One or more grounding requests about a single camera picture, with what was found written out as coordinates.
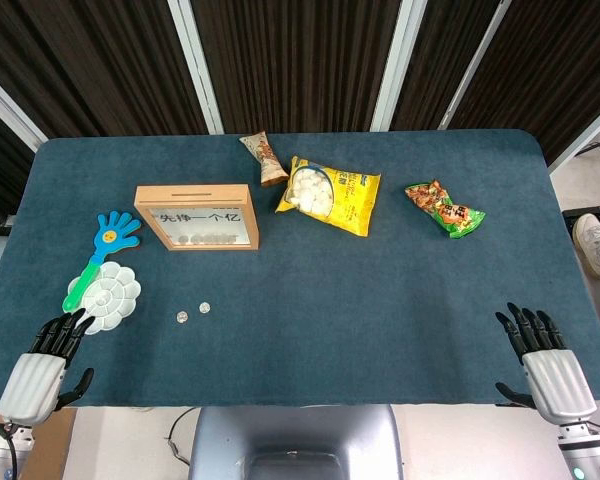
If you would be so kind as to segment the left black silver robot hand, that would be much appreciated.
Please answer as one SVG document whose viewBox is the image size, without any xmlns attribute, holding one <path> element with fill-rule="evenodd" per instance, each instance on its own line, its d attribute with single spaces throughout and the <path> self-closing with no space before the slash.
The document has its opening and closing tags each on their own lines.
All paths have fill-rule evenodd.
<svg viewBox="0 0 600 480">
<path fill-rule="evenodd" d="M 29 350 L 18 358 L 0 398 L 0 416 L 5 422 L 33 427 L 82 398 L 93 380 L 92 368 L 84 371 L 72 390 L 63 393 L 61 387 L 94 320 L 80 308 L 41 327 Z"/>
</svg>

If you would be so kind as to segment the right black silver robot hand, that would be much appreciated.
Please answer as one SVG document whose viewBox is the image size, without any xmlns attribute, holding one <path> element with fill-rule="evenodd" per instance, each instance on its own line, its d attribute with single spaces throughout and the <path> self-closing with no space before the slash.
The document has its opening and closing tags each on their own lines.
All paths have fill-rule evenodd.
<svg viewBox="0 0 600 480">
<path fill-rule="evenodd" d="M 544 311 L 520 308 L 509 302 L 510 312 L 495 314 L 523 368 L 527 393 L 495 384 L 510 403 L 534 409 L 547 422 L 566 426 L 587 422 L 597 405 L 575 355 L 561 331 Z"/>
</svg>

